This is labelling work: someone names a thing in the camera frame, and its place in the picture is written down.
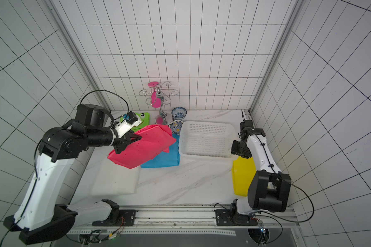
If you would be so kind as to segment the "pink bunny raincoat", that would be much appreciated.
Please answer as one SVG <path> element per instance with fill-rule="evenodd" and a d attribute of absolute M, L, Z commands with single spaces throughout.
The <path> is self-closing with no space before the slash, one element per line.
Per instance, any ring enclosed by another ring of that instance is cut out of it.
<path fill-rule="evenodd" d="M 114 150 L 108 155 L 113 163 L 128 169 L 136 168 L 154 159 L 162 152 L 169 153 L 176 139 L 172 130 L 165 125 L 149 125 L 136 132 L 141 139 L 128 145 L 124 151 L 117 154 Z"/>

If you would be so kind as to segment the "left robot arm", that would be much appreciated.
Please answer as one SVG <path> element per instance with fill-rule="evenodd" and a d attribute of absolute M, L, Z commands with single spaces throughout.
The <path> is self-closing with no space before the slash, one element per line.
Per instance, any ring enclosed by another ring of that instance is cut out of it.
<path fill-rule="evenodd" d="M 104 107 L 80 104 L 74 119 L 44 134 L 34 154 L 33 181 L 18 211 L 4 220 L 8 231 L 19 232 L 25 245 L 59 240 L 72 228 L 87 223 L 124 223 L 119 206 L 108 199 L 83 206 L 56 202 L 64 179 L 81 152 L 112 146 L 119 154 L 140 140 L 133 132 L 141 123 L 137 114 L 129 111 L 121 122 L 112 119 L 105 126 L 105 118 L 110 116 Z"/>

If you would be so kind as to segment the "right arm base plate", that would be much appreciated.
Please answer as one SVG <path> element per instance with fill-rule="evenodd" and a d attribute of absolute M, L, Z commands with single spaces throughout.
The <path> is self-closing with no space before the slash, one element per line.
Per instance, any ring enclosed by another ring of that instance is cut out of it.
<path fill-rule="evenodd" d="M 257 226 L 258 219 L 234 213 L 231 210 L 214 210 L 217 226 Z"/>

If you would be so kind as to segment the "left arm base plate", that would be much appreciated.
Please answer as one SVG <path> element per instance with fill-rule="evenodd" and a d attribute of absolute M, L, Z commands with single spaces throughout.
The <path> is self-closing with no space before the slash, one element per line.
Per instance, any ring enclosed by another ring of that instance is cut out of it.
<path fill-rule="evenodd" d="M 114 210 L 106 220 L 92 222 L 93 226 L 134 226 L 136 210 Z"/>

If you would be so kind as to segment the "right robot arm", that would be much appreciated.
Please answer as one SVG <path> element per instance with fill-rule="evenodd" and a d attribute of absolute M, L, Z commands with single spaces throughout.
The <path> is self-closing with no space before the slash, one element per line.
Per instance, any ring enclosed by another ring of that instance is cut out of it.
<path fill-rule="evenodd" d="M 232 203 L 234 216 L 250 216 L 256 212 L 283 213 L 288 204 L 292 180 L 277 166 L 268 148 L 263 129 L 242 127 L 239 141 L 234 141 L 231 153 L 252 158 L 256 173 L 247 188 L 247 196 Z"/>

